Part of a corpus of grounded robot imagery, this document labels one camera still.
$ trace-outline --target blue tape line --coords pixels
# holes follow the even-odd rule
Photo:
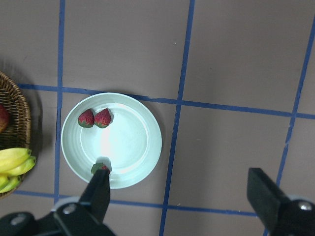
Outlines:
[[[183,52],[183,63],[182,63],[181,77],[180,77],[178,95],[177,95],[177,100],[180,102],[182,101],[183,94],[184,94],[194,6],[195,6],[195,1],[191,0],[189,3],[189,12],[188,12],[187,28],[186,28],[186,36],[185,36],[185,44],[184,44],[184,52]],[[171,149],[170,149],[170,155],[169,155],[169,161],[168,161],[167,178],[166,178],[165,194],[164,194],[164,201],[163,201],[164,208],[161,214],[159,236],[164,235],[167,206],[168,206],[169,192],[170,192],[172,172],[173,172],[173,164],[174,164],[174,158],[175,158],[177,133],[178,133],[178,126],[179,126],[179,120],[180,120],[180,115],[181,115],[181,108],[182,108],[181,104],[176,105],[176,113],[175,113],[175,118],[174,118],[173,135],[172,135]]]
[[[59,199],[61,199],[61,198],[69,198],[69,197],[74,197],[74,196],[59,194]]]
[[[58,90],[57,90],[57,121],[55,143],[55,180],[54,202],[59,200],[59,174],[60,174],[60,146],[61,146],[61,112],[63,107],[63,41],[64,41],[64,11],[65,0],[60,0],[59,36],[58,36]]]
[[[57,92],[58,87],[46,86],[46,85],[30,85],[30,84],[18,84],[21,89],[41,90],[41,91],[52,91]]]
[[[267,229],[264,230],[264,234],[262,236],[268,236],[268,230]]]
[[[305,113],[297,113],[297,118],[305,118],[305,119],[315,119],[315,115],[312,114],[305,114]]]
[[[201,108],[227,110],[227,111],[236,111],[236,112],[258,113],[258,114],[281,116],[281,117],[291,117],[292,116],[292,113],[290,113],[290,112],[274,111],[274,110],[251,108],[251,107],[220,105],[220,104],[203,103],[203,102],[182,101],[182,105],[183,106],[193,106],[193,107],[201,107]]]
[[[25,196],[35,196],[35,197],[44,197],[44,198],[54,198],[55,195],[51,193],[39,193],[39,192],[31,192],[24,190],[15,190],[13,194],[25,195]]]
[[[133,207],[163,208],[162,204],[153,204],[153,203],[140,203],[140,202],[129,202],[129,201],[120,201],[120,200],[111,200],[110,203],[118,204],[118,205],[133,206]]]
[[[33,89],[33,90],[53,91],[53,92],[58,91],[58,87],[55,87],[55,86],[30,85],[30,84],[18,84],[18,86],[22,89]],[[85,88],[63,87],[63,92],[95,95],[95,94],[108,92],[108,91],[91,90],[91,89],[85,89]],[[205,102],[194,102],[194,101],[177,100],[177,99],[163,98],[163,97],[154,98],[154,97],[128,94],[128,93],[125,93],[125,95],[133,97],[134,99],[137,99],[140,101],[158,102],[158,103],[165,103],[165,104],[175,104],[175,105],[182,105],[182,106],[218,109],[218,110],[235,111],[235,112],[257,113],[257,114],[265,114],[265,115],[280,116],[280,117],[292,116],[292,113],[290,112],[268,110],[268,109],[261,109],[261,108],[239,107],[239,106],[221,105],[221,104],[205,103]],[[305,114],[305,113],[297,113],[296,117],[306,118],[306,119],[315,119],[315,115]]]
[[[238,210],[221,210],[221,209],[209,209],[209,208],[189,207],[189,206],[172,206],[172,205],[169,205],[167,208],[173,209],[173,210],[182,210],[182,211],[195,211],[195,212],[207,212],[207,213],[217,213],[217,214],[226,214],[226,215],[242,215],[242,216],[257,217],[257,215],[253,212],[238,211]]]
[[[312,47],[313,47],[314,36],[315,36],[315,17],[313,18],[312,29],[311,29],[305,57],[304,57],[303,68],[301,71],[301,77],[300,77],[300,81],[299,81],[299,85],[298,85],[298,89],[296,92],[294,105],[293,105],[293,109],[292,109],[292,117],[290,119],[290,124],[289,124],[288,132],[286,135],[286,139],[285,139],[285,146],[283,148],[283,154],[282,154],[282,158],[281,158],[281,162],[280,162],[280,166],[279,166],[279,170],[278,170],[278,175],[277,175],[277,180],[276,180],[276,184],[278,186],[280,185],[280,182],[281,182],[282,173],[284,170],[285,161],[286,161],[286,157],[287,157],[287,153],[288,153],[289,143],[290,143],[290,140],[292,137],[293,128],[294,128],[294,124],[295,124],[295,118],[297,117],[297,111],[298,111],[298,107],[299,107],[303,83],[305,80],[307,66],[308,66],[308,63],[310,60],[311,51],[312,51]]]
[[[160,236],[164,235],[164,228],[165,228],[165,221],[166,221],[166,214],[167,214],[169,192],[171,188],[173,164],[174,164],[174,158],[175,158],[175,147],[176,147],[176,141],[177,141],[180,115],[181,115],[181,106],[177,105],[175,119],[174,119],[174,126],[173,126],[171,149],[170,149],[170,155],[169,155],[169,161],[168,161],[167,178],[166,178],[165,194],[164,194],[164,201],[163,201],[164,208],[162,210],[160,230],[159,230]]]

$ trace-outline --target banana bunch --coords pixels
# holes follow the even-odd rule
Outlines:
[[[22,147],[0,150],[0,193],[8,192],[21,182],[21,175],[35,166],[31,150]]]

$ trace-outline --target red strawberry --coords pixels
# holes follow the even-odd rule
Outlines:
[[[87,109],[78,118],[78,123],[83,128],[91,128],[94,125],[94,115],[91,109]]]
[[[109,110],[106,108],[101,112],[97,113],[94,117],[94,124],[99,128],[106,128],[111,121]]]
[[[9,112],[0,104],[0,133],[2,133],[9,124]]]
[[[105,166],[104,163],[98,162],[98,163],[95,163],[95,164],[92,166],[92,168],[91,168],[91,173],[92,173],[92,175],[94,175],[95,172],[96,172],[97,170],[99,170],[99,169],[101,169],[101,170],[108,170],[108,173],[110,173],[110,169],[108,169],[107,166]]]

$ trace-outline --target basket rim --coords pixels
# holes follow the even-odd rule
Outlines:
[[[30,148],[30,142],[31,142],[31,124],[32,124],[32,117],[31,117],[31,111],[30,111],[30,107],[29,104],[26,100],[26,98],[24,97],[21,89],[19,88],[19,86],[9,77],[7,76],[4,72],[0,71],[0,79],[4,80],[5,83],[9,84],[10,86],[10,91],[12,94],[14,94],[14,96],[18,97],[19,102],[22,104],[22,107],[24,108],[24,117],[25,117],[25,125],[26,125],[26,133],[25,133],[25,148]],[[21,175],[22,181],[25,179],[26,174]],[[20,185],[21,183],[16,186],[14,189],[5,192],[5,193],[0,193],[0,200],[9,196],[10,194],[12,194]]]

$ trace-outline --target wicker basket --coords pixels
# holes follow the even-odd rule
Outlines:
[[[0,104],[10,114],[8,127],[0,133],[0,150],[6,148],[29,148],[31,140],[31,112],[29,105],[20,88],[1,71]],[[15,189],[6,193],[0,193],[0,199],[8,196]]]

